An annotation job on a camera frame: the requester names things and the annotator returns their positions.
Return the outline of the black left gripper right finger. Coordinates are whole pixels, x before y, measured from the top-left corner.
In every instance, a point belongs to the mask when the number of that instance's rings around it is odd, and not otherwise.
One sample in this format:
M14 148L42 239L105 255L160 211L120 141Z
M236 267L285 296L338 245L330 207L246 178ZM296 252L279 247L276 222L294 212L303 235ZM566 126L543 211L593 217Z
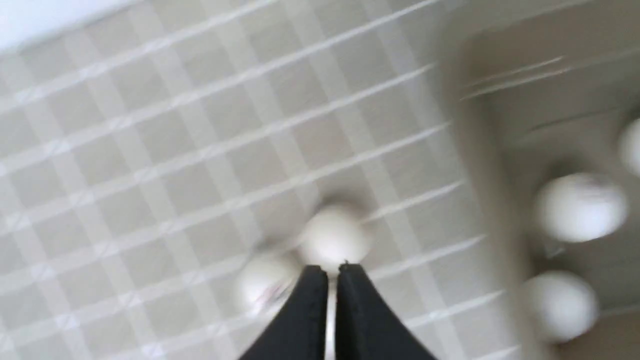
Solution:
M435 359L387 305L360 264L341 264L336 285L337 360Z

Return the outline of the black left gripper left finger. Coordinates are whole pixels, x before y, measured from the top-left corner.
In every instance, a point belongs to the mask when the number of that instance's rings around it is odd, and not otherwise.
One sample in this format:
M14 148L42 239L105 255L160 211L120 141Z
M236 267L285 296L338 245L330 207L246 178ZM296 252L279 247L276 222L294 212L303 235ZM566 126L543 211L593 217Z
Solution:
M318 265L305 266L290 297L242 360L323 360L329 276Z

